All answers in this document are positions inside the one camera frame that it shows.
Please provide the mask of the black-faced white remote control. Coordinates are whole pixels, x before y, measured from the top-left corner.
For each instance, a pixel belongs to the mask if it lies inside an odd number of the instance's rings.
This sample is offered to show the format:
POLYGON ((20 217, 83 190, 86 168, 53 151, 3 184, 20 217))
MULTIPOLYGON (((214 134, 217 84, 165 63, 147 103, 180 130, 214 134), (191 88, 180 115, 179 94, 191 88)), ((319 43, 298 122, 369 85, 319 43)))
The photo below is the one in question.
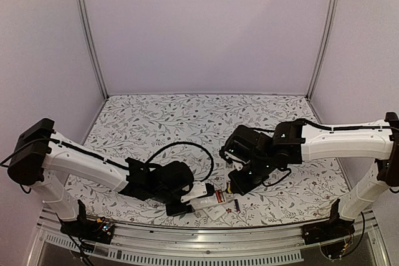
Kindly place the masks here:
POLYGON ((212 196, 192 199, 190 201, 190 204, 193 206, 193 209, 196 211, 202 210, 202 209, 205 209, 208 207, 214 207, 214 206, 220 205, 217 201, 215 192, 212 196))

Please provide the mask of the slim white remote control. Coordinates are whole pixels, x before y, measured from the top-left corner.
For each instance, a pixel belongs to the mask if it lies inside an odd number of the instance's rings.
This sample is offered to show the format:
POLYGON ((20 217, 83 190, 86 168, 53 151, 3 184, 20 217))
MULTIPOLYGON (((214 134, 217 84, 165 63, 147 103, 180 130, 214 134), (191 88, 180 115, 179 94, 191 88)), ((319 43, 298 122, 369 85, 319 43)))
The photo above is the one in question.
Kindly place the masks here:
POLYGON ((224 167, 224 195, 226 200, 233 200, 234 194, 228 194, 225 189, 231 185, 231 179, 229 177, 229 173, 234 171, 236 168, 232 164, 226 164, 224 167))

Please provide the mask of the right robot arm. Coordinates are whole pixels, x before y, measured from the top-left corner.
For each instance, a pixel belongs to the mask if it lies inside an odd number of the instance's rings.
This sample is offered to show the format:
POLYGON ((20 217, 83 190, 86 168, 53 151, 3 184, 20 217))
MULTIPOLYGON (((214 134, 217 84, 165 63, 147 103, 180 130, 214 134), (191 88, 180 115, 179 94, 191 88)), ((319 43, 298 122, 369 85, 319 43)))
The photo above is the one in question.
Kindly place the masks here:
POLYGON ((268 130, 238 126, 219 154, 234 166, 227 192, 245 195, 276 169, 324 158, 373 158, 366 175, 331 207, 322 233, 336 238, 390 188, 398 187, 398 115, 354 125, 320 125, 300 118, 268 130))

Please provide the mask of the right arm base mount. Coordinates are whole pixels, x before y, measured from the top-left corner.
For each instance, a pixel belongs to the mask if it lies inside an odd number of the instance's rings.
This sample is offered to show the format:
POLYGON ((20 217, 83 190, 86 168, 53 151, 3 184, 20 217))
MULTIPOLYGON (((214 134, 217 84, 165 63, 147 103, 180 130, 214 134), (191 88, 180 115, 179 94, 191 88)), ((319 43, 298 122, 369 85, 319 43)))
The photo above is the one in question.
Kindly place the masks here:
POLYGON ((324 257, 335 260, 344 256, 355 232, 354 221, 326 220, 302 226, 305 245, 320 244, 324 257))

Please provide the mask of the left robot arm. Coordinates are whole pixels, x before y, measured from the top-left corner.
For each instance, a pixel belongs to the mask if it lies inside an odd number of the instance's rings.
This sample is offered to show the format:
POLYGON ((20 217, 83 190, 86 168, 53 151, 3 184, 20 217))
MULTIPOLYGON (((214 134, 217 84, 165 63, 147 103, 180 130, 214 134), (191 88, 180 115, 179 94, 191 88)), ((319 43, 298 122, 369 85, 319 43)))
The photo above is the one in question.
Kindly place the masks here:
POLYGON ((169 216, 191 212, 188 202, 206 194, 205 184, 195 181, 182 162, 157 166, 131 158, 117 161, 68 140, 54 130, 54 121, 48 118, 21 133, 8 161, 8 176, 39 193, 79 237, 88 237, 93 225, 79 214, 77 200, 54 177, 54 171, 91 180, 141 201, 160 201, 169 216))

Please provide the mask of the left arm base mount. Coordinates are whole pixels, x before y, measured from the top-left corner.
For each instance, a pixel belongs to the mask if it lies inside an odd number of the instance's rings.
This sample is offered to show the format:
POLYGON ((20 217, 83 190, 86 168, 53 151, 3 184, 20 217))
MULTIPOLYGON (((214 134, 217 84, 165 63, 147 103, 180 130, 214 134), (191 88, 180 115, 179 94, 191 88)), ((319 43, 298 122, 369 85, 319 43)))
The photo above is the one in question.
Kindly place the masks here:
POLYGON ((63 221, 60 219, 61 232, 79 240, 88 240, 101 244, 111 244, 115 227, 112 221, 104 217, 95 221, 89 219, 77 219, 63 221))

